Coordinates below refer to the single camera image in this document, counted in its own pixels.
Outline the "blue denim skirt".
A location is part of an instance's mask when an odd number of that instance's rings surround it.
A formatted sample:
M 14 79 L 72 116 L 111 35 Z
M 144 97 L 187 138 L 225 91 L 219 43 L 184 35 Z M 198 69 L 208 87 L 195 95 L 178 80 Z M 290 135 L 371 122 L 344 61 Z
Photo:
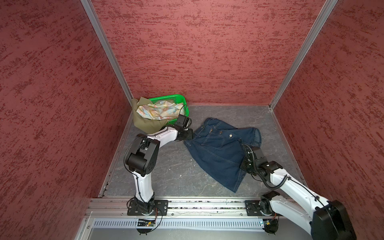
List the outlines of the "blue denim skirt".
M 214 180 L 236 193 L 246 172 L 241 170 L 245 157 L 243 144 L 260 147 L 262 136 L 257 128 L 236 128 L 222 120 L 207 118 L 184 141 L 192 158 Z

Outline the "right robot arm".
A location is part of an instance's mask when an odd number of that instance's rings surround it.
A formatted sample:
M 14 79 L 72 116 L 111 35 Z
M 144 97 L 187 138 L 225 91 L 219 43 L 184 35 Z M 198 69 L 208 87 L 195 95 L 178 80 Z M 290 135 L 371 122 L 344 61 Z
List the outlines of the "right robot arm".
M 269 162 L 258 147 L 242 145 L 241 169 L 259 176 L 269 192 L 256 202 L 247 201 L 248 214 L 272 217 L 264 224 L 267 233 L 277 231 L 277 217 L 286 217 L 314 240 L 355 240 L 357 235 L 345 206 L 330 201 L 292 177 L 280 164 Z

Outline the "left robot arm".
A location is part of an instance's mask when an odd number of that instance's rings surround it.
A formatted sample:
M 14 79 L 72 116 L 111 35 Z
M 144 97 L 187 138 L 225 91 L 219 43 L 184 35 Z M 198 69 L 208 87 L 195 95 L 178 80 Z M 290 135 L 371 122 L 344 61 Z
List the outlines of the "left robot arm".
M 153 134 L 139 134 L 131 143 L 124 156 L 124 166 L 134 177 L 136 193 L 132 201 L 140 213 L 150 215 L 155 209 L 152 171 L 156 166 L 160 148 L 170 142 L 192 138 L 192 129 L 171 126 Z

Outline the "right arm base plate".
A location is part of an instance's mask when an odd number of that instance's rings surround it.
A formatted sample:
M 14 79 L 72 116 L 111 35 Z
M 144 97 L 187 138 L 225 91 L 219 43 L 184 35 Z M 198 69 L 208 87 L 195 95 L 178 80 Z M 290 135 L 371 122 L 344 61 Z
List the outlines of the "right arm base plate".
M 271 216 L 273 214 L 266 200 L 245 201 L 247 216 Z

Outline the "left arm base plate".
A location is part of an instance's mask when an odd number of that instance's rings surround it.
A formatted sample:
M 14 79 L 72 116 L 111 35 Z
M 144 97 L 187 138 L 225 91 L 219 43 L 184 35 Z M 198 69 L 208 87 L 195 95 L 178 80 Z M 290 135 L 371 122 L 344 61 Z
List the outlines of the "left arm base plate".
M 133 199 L 127 204 L 128 216 L 166 216 L 168 211 L 168 200 L 150 200 L 148 203 Z

